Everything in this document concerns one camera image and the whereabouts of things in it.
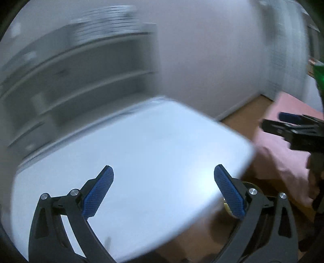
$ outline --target textured blue pad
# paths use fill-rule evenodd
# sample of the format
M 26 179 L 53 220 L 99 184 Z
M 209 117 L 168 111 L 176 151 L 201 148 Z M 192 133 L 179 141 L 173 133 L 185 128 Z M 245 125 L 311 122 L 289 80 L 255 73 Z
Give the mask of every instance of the textured blue pad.
M 82 216 L 88 219 L 96 214 L 102 200 L 107 194 L 112 182 L 114 180 L 114 171 L 109 166 L 101 175 L 94 187 L 90 190 L 88 195 L 84 198 Z
M 286 113 L 286 112 L 280 112 L 278 114 L 278 119 L 283 122 L 302 125 L 303 120 L 299 115 Z
M 232 211 L 232 214 L 243 220 L 245 216 L 244 200 L 232 184 L 231 180 L 227 177 L 225 168 L 217 165 L 214 170 L 215 182 L 224 196 L 226 203 Z

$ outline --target white table surface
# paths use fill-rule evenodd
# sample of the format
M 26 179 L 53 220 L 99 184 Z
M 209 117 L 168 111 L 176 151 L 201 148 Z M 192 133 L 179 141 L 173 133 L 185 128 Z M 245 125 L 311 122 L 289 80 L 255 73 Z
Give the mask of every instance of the white table surface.
M 88 222 L 117 262 L 157 248 L 189 227 L 221 193 L 214 168 L 240 177 L 251 143 L 221 123 L 174 101 L 163 101 L 93 131 L 16 175 L 11 224 L 16 247 L 28 257 L 29 230 L 40 195 L 66 195 L 105 165 L 114 182 Z M 67 218 L 75 252 L 83 255 Z

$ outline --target brown floor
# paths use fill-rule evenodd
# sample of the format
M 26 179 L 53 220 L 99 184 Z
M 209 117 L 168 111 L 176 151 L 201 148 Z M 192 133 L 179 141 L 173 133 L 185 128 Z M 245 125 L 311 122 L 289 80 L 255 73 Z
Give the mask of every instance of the brown floor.
M 265 114 L 266 109 L 272 101 L 264 96 L 259 96 L 249 102 L 230 116 L 222 120 L 223 123 L 238 131 L 248 139 L 252 139 L 259 120 Z M 257 184 L 266 195 L 277 195 L 277 191 L 267 182 L 256 179 L 252 169 L 249 169 L 244 180 Z M 299 235 L 305 235 L 304 229 L 309 229 L 307 218 L 294 208 Z M 189 258 L 193 262 L 205 262 L 203 260 L 209 254 L 217 254 L 226 243 L 229 234 L 235 224 L 224 206 L 215 202 L 211 212 L 205 214 L 174 240 L 157 249 L 157 252 L 171 263 L 178 263 L 183 258 Z

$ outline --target wall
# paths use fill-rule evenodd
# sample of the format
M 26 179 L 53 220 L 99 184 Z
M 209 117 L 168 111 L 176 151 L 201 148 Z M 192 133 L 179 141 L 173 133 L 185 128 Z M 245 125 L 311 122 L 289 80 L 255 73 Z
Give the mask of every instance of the wall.
M 21 34 L 0 42 L 0 66 L 75 14 L 120 4 L 136 5 L 142 22 L 157 23 L 163 94 L 216 117 L 259 90 L 264 45 L 249 0 L 31 0 L 14 20 Z

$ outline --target silver screw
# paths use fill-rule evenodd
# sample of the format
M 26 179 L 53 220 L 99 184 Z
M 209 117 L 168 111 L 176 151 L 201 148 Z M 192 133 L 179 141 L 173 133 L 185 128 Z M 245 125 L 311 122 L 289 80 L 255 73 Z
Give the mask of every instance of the silver screw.
M 78 189 L 73 189 L 73 190 L 70 192 L 70 195 L 72 195 L 72 196 L 76 196 L 78 193 L 79 193 L 79 190 L 78 190 Z
M 280 193 L 279 196 L 282 198 L 282 199 L 286 199 L 287 198 L 287 195 L 285 193 Z
M 42 200 L 45 200 L 45 199 L 48 198 L 48 194 L 42 194 L 42 195 L 40 196 L 40 198 L 41 198 Z
M 258 193 L 258 191 L 256 189 L 254 189 L 254 188 L 250 188 L 249 193 L 252 194 L 252 195 L 256 195 Z

